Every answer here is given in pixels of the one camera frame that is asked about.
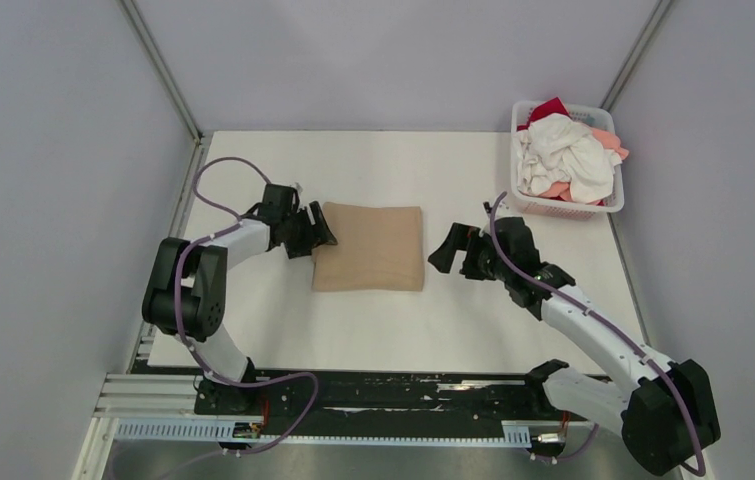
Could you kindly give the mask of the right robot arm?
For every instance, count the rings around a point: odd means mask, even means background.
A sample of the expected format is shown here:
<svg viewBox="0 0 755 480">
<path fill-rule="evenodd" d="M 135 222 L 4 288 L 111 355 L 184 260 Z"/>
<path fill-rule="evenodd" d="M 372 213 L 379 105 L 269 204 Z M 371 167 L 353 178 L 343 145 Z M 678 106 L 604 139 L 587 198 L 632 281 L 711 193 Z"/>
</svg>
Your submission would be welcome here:
<svg viewBox="0 0 755 480">
<path fill-rule="evenodd" d="M 704 471 L 703 450 L 722 431 L 700 364 L 674 361 L 607 319 L 571 275 L 541 259 L 520 217 L 497 218 L 486 229 L 455 223 L 427 261 L 447 274 L 458 253 L 465 255 L 464 278 L 501 282 L 516 305 L 571 340 L 607 377 L 601 381 L 565 361 L 547 361 L 531 371 L 537 381 L 523 392 L 530 413 L 545 418 L 559 409 L 586 418 L 617 434 L 653 475 L 689 459 L 697 463 L 695 472 Z"/>
</svg>

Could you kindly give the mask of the beige t-shirt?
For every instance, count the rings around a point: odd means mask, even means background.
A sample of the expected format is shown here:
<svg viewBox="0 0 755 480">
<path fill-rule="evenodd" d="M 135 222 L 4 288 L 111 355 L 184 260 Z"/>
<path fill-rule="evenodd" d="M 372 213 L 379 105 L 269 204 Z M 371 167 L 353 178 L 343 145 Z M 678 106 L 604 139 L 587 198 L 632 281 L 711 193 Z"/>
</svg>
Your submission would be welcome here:
<svg viewBox="0 0 755 480">
<path fill-rule="evenodd" d="M 364 207 L 327 202 L 323 213 L 335 245 L 316 248 L 316 292 L 424 288 L 423 212 L 418 206 Z"/>
</svg>

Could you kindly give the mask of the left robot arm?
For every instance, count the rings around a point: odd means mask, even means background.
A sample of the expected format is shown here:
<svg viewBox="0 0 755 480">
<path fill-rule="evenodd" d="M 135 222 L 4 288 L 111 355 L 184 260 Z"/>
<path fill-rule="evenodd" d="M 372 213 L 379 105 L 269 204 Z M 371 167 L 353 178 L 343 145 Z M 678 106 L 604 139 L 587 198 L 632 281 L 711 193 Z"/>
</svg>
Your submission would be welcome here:
<svg viewBox="0 0 755 480">
<path fill-rule="evenodd" d="M 248 413 L 263 386 L 223 324 L 229 271 L 277 247 L 295 259 L 337 243 L 320 203 L 303 206 L 297 188 L 278 184 L 266 185 L 262 199 L 232 226 L 194 242 L 160 242 L 142 318 L 180 341 L 201 367 L 200 412 Z"/>
</svg>

